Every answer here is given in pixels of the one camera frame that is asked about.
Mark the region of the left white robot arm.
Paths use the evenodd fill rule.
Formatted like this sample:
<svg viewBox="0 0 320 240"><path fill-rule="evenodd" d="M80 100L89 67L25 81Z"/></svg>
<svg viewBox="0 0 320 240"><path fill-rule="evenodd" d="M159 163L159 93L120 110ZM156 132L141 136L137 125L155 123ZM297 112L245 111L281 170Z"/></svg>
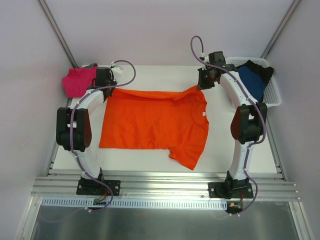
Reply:
<svg viewBox="0 0 320 240"><path fill-rule="evenodd" d="M68 151L81 170L80 185L93 194L104 191L102 169L91 151L92 129L90 115L110 97L124 69L118 65L98 67L84 95L73 108L60 107L56 114L56 142Z"/></svg>

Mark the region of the orange t shirt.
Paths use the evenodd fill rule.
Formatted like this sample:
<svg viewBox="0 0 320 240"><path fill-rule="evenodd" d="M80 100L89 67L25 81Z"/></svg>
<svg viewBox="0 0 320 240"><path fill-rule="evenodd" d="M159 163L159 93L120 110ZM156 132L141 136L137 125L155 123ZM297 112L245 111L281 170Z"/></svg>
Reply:
<svg viewBox="0 0 320 240"><path fill-rule="evenodd" d="M196 86L176 91L116 88L107 99L99 147L169 150L169 157L194 170L207 142L207 101Z"/></svg>

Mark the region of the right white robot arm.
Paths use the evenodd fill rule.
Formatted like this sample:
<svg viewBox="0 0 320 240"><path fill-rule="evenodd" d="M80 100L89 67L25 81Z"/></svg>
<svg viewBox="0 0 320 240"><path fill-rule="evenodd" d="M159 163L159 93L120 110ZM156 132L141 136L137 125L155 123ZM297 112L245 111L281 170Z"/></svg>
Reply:
<svg viewBox="0 0 320 240"><path fill-rule="evenodd" d="M235 141L231 166L223 182L210 182L211 198L252 199L252 182L248 170L252 152L266 138L268 107L258 102L245 87L237 68L227 64L223 52L217 51L198 57L202 67L198 69L198 90L206 90L218 83L228 94L235 107L230 132Z"/></svg>

